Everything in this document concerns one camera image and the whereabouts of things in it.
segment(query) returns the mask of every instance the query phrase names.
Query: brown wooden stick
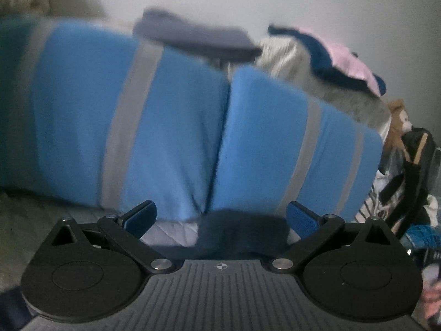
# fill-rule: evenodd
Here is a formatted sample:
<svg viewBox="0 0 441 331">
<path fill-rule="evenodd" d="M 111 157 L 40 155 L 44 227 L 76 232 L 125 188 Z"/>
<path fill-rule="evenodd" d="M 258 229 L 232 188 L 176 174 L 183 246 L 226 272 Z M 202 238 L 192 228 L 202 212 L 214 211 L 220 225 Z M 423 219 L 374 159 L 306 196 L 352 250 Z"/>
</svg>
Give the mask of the brown wooden stick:
<svg viewBox="0 0 441 331">
<path fill-rule="evenodd" d="M 418 146 L 418 150 L 416 151 L 414 164 L 420 164 L 421 153 L 423 152 L 424 146 L 427 142 L 427 133 L 424 133 L 420 140 L 420 145 Z"/>
</svg>

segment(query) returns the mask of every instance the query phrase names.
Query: black robotic device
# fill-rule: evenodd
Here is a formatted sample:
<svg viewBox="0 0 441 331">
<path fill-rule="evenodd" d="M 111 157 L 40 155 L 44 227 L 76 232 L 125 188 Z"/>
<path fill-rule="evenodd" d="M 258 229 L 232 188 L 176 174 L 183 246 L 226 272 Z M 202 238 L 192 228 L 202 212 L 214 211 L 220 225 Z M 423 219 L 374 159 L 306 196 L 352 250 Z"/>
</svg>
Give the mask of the black robotic device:
<svg viewBox="0 0 441 331">
<path fill-rule="evenodd" d="M 383 221 L 293 210 L 318 229 L 269 263 L 167 260 L 139 240 L 151 201 L 59 220 L 21 279 L 23 330 L 421 330 L 420 272 Z"/>
</svg>

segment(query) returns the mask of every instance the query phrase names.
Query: blue fabric storage bag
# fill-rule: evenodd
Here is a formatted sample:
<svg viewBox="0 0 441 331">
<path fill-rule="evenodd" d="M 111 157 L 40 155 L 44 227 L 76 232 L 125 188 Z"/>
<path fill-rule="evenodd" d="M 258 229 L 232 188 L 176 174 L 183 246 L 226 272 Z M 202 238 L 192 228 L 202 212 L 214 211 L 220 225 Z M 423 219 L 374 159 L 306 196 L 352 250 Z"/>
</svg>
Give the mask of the blue fabric storage bag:
<svg viewBox="0 0 441 331">
<path fill-rule="evenodd" d="M 0 49 L 12 51 L 0 57 L 8 68 L 7 74 L 0 72 L 2 100 L 16 98 L 12 72 L 26 49 L 32 51 L 33 45 L 27 45 L 42 23 L 53 26 L 43 28 L 47 39 L 30 68 L 29 88 L 22 91 L 26 123 L 20 143 L 24 148 L 15 150 L 14 144 L 0 148 L 1 185 L 102 205 L 106 142 L 121 95 L 133 77 L 137 53 L 147 42 L 75 20 L 34 20 L 30 26 L 27 20 L 17 19 L 2 24 Z M 3 41 L 14 45 L 7 50 Z M 151 199 L 158 218 L 194 218 L 206 209 L 228 81 L 196 59 L 164 48 L 148 88 L 115 208 L 127 211 Z M 10 133 L 8 119 L 15 110 L 10 104 L 1 108 L 3 137 Z"/>
<path fill-rule="evenodd" d="M 301 152 L 303 143 L 310 144 L 304 141 L 308 114 L 318 134 L 312 148 Z M 272 214 L 297 200 L 317 214 L 349 220 L 369 191 L 381 148 L 375 131 L 327 103 L 251 67 L 240 68 L 232 80 L 209 209 Z M 297 196 L 290 199 L 296 164 L 308 155 Z"/>
</svg>

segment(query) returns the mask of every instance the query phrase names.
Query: gray folded cloth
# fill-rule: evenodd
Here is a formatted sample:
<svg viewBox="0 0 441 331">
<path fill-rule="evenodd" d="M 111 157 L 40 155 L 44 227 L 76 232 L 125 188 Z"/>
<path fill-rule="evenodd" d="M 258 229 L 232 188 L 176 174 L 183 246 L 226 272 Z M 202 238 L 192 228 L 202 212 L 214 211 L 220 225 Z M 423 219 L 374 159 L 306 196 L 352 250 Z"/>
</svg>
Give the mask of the gray folded cloth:
<svg viewBox="0 0 441 331">
<path fill-rule="evenodd" d="M 147 9 L 133 34 L 162 42 L 196 56 L 223 62 L 252 62 L 261 54 L 245 31 L 187 22 L 168 11 Z"/>
</svg>

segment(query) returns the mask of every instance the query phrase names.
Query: pink cloth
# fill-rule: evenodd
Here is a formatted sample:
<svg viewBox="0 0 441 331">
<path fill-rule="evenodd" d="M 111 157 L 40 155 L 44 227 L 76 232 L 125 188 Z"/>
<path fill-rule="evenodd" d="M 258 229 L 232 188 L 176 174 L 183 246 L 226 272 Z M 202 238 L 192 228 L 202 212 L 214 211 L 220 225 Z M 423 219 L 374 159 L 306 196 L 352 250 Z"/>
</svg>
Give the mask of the pink cloth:
<svg viewBox="0 0 441 331">
<path fill-rule="evenodd" d="M 380 97 L 380 88 L 372 71 L 361 60 L 351 54 L 349 48 L 342 44 L 327 43 L 313 33 L 298 29 L 300 33 L 308 34 L 318 40 L 329 53 L 332 66 L 344 73 L 346 76 L 366 81 L 368 88 L 375 95 Z"/>
</svg>

